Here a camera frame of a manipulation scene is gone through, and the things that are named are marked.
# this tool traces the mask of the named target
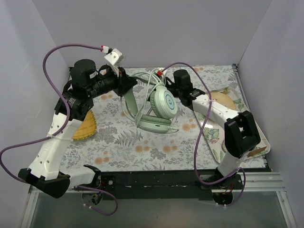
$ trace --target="floral tablecloth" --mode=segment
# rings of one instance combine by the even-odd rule
[[[184,67],[173,67],[167,76]],[[231,66],[196,66],[210,90],[226,86],[238,93],[237,79]],[[150,72],[152,68],[126,68],[128,74]],[[197,76],[188,69],[192,83],[205,91]],[[145,96],[145,85],[141,82],[133,88],[138,106]],[[78,168],[84,164],[96,166],[101,171],[146,171],[146,170],[192,170],[193,152],[199,133],[199,124],[194,113],[177,100],[179,107],[172,124],[179,128],[173,134],[154,134],[136,128],[122,112],[119,97],[114,92],[94,99],[93,113],[97,132],[82,141],[74,141],[68,147],[61,168]],[[197,165],[199,169],[214,169],[219,164],[213,158],[209,146],[201,138]],[[246,160],[244,168],[263,168],[262,157]]]

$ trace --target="wall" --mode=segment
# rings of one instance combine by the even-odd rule
[[[128,67],[238,63],[271,0],[33,0],[57,45],[118,48]],[[103,55],[61,51],[69,66]]]
[[[0,148],[46,135],[58,100],[42,72],[42,59],[55,46],[31,0],[0,0]],[[47,65],[63,87],[67,65],[54,53]],[[37,155],[39,145],[7,151],[4,163],[17,174]],[[0,168],[0,227],[19,227],[29,185]]]
[[[242,57],[240,77],[250,108],[272,150],[298,227],[304,227],[304,2],[276,0]]]

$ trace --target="robotic arm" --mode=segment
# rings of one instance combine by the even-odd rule
[[[123,96],[137,84],[136,79],[129,77],[120,67],[123,58],[119,50],[110,49],[105,56],[108,65],[102,66],[99,71],[96,70],[92,60],[82,59],[75,63],[71,70],[72,79],[66,84],[62,93],[70,107],[69,122],[60,134],[52,136],[67,117],[66,108],[60,99],[47,133],[51,139],[44,142],[30,166],[19,171],[18,176],[21,179],[54,198],[61,197],[68,188],[74,186],[85,185],[96,188],[100,185],[102,174],[91,165],[60,171],[59,166],[75,131],[93,107],[93,98],[112,90],[118,96]],[[105,70],[106,73],[102,75],[101,70]],[[174,97],[178,97],[184,106],[206,114],[209,107],[208,95],[193,88],[186,70],[177,70],[173,75],[175,82],[166,78],[167,89]],[[249,151],[259,144],[260,137],[254,118],[248,111],[238,113],[213,101],[209,117],[225,130],[225,145],[228,153],[216,169],[216,179],[219,180],[240,165]]]

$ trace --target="floral tray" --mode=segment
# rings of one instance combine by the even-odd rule
[[[211,92],[224,93],[227,96],[229,96],[233,100],[233,103],[235,104],[237,111],[243,112],[245,110],[248,110],[240,95],[235,91],[235,89],[231,87],[225,87],[223,89],[213,90]],[[197,112],[195,112],[195,115],[199,121],[199,124],[202,126],[205,120],[205,115]],[[257,129],[261,137],[261,142],[252,150],[253,154],[251,154],[250,157],[246,157],[245,160],[249,158],[261,156],[270,151],[269,142],[267,141],[265,135],[263,134],[263,132],[261,131],[258,125],[257,125]],[[224,143],[224,130],[214,121],[208,120],[203,132],[215,160],[218,163],[221,163],[227,151]]]

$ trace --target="headphones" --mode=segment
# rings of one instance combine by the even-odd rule
[[[159,69],[154,69],[150,74],[145,72],[137,73],[131,77],[135,77],[147,84],[147,93],[143,106],[138,110],[137,103],[134,97],[133,89],[130,89],[124,94],[125,104],[128,110],[128,114],[121,106],[124,114],[132,121],[135,122],[136,126],[142,130],[153,132],[153,133],[168,133],[169,130],[175,130],[172,133],[178,131],[178,128],[171,126],[171,119],[175,117],[178,107],[174,100],[172,93],[165,87],[165,77],[162,74],[162,80],[156,75],[153,75],[155,71],[161,72]],[[143,75],[149,75],[149,80],[143,78]],[[149,85],[153,85],[150,94]],[[147,114],[143,114],[146,103],[150,99],[151,108]]]

